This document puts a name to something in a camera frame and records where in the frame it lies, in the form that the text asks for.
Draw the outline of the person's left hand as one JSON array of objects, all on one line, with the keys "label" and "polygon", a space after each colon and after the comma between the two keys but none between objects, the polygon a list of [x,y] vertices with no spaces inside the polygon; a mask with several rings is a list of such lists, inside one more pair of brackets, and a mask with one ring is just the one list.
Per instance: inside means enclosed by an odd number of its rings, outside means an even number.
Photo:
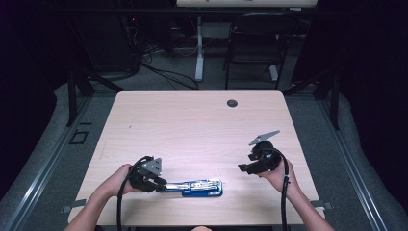
[{"label": "person's left hand", "polygon": [[123,188],[123,193],[133,193],[138,191],[133,188],[127,180],[127,175],[129,173],[131,165],[122,165],[115,173],[108,177],[98,188],[100,194],[107,196],[108,198],[112,196],[117,196],[119,190],[121,189],[122,183],[125,183]]}]

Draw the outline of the black metal stand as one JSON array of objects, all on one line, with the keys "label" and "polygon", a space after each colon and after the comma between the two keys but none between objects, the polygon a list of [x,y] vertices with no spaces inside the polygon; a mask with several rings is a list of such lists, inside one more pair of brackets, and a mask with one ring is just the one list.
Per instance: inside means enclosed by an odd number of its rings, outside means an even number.
[{"label": "black metal stand", "polygon": [[85,97],[92,97],[95,94],[95,89],[90,83],[91,80],[94,80],[115,92],[124,91],[124,88],[114,84],[93,71],[82,67],[73,68],[67,79],[69,109],[67,126],[71,126],[78,115],[77,90],[79,90]]},{"label": "black metal stand", "polygon": [[306,88],[307,86],[317,83],[313,96],[316,100],[324,100],[327,95],[330,95],[329,118],[336,130],[339,130],[338,112],[340,101],[340,75],[336,70],[324,70],[323,72],[284,90],[284,95],[292,95],[295,92]]}]

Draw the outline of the blue stapler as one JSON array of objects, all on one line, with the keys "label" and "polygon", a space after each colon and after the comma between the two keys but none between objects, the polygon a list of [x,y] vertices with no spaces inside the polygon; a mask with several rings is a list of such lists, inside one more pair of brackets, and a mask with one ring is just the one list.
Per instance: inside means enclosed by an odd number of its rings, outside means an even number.
[{"label": "blue stapler", "polygon": [[167,183],[159,193],[179,192],[183,197],[220,197],[223,195],[219,179],[203,179],[179,183]]}]

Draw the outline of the dark equipment cabinet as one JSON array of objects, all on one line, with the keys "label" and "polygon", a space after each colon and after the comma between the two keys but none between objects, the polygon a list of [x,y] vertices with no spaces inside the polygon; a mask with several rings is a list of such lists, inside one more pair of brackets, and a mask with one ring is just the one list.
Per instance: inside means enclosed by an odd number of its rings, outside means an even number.
[{"label": "dark equipment cabinet", "polygon": [[139,70],[119,16],[82,14],[74,19],[96,71],[132,73]]}]

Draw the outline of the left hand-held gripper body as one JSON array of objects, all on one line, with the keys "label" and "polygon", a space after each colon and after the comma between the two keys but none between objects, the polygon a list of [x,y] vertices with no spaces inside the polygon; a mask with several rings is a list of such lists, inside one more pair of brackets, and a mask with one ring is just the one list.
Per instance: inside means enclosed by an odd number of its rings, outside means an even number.
[{"label": "left hand-held gripper body", "polygon": [[154,158],[153,156],[144,156],[130,167],[128,173],[128,181],[130,185],[146,193],[151,193],[156,190],[159,185],[155,179],[161,177],[162,174],[162,159]]}]

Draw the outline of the grey tape piece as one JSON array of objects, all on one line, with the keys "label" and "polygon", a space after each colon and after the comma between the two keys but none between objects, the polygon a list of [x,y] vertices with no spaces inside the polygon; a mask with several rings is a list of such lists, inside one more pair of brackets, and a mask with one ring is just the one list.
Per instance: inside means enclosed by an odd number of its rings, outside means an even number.
[{"label": "grey tape piece", "polygon": [[315,208],[321,208],[323,210],[331,210],[333,209],[333,205],[331,202],[324,202],[323,200],[311,200],[310,203]]},{"label": "grey tape piece", "polygon": [[75,200],[70,205],[63,206],[62,209],[61,209],[61,213],[62,214],[68,214],[68,213],[71,212],[71,210],[73,208],[84,206],[86,204],[86,202],[87,201],[85,199]]}]

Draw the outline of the person's right hand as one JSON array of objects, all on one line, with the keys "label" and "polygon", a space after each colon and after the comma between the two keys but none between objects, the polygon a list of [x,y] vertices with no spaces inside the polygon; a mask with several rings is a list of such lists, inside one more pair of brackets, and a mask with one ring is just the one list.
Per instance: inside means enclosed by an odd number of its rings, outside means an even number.
[{"label": "person's right hand", "polygon": [[285,172],[285,166],[286,165],[284,162],[281,162],[275,170],[258,173],[258,176],[269,181],[270,184],[280,193],[283,191],[284,179],[286,176],[288,176],[289,181],[287,187],[287,197],[290,197],[296,193],[299,193],[299,186],[293,172],[292,163],[290,161],[287,162],[289,173]]}]

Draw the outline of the black folding chair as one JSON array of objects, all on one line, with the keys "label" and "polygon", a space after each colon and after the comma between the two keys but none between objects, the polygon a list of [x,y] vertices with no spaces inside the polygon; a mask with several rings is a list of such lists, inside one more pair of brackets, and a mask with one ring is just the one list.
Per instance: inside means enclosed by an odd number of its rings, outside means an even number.
[{"label": "black folding chair", "polygon": [[274,88],[277,90],[286,61],[288,45],[298,21],[288,14],[247,13],[230,26],[224,61],[225,88],[229,89],[231,64],[277,66]]}]

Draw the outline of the aluminium floor rail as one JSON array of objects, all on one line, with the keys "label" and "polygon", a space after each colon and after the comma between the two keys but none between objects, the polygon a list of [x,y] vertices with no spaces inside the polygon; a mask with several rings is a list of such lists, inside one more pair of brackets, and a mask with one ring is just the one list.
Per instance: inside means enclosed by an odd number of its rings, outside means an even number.
[{"label": "aluminium floor rail", "polygon": [[354,162],[351,152],[344,140],[343,134],[340,130],[337,130],[333,125],[330,115],[329,108],[324,101],[317,101],[320,112],[327,124],[332,136],[335,139],[337,146],[340,149],[340,157],[344,164],[344,168],[347,172],[348,179],[350,180],[354,191],[363,207],[366,217],[370,223],[373,231],[389,231],[385,220],[380,215],[379,209],[366,185],[364,179]]},{"label": "aluminium floor rail", "polygon": [[65,125],[60,103],[29,161],[0,201],[0,231],[62,231],[100,135],[110,103],[83,98],[76,120]]}]

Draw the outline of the dark curtain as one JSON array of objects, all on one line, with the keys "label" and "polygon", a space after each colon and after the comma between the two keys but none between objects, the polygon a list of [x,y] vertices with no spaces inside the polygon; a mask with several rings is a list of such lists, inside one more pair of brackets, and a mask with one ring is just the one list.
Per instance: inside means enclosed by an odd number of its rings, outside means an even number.
[{"label": "dark curtain", "polygon": [[342,92],[360,144],[408,211],[408,0],[356,0]]},{"label": "dark curtain", "polygon": [[0,0],[0,199],[36,147],[67,81],[66,24],[46,0]]}]

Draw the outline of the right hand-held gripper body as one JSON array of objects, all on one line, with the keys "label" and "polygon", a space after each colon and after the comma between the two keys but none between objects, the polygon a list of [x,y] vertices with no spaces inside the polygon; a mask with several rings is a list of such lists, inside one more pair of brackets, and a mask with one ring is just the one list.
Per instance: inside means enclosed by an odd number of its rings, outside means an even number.
[{"label": "right hand-held gripper body", "polygon": [[279,133],[280,131],[276,130],[258,135],[249,143],[249,146],[253,145],[253,148],[248,157],[252,161],[251,164],[254,163],[256,166],[255,170],[259,170],[261,172],[275,170],[280,164],[282,160],[281,152],[276,149],[270,141],[268,141],[269,138]]}]

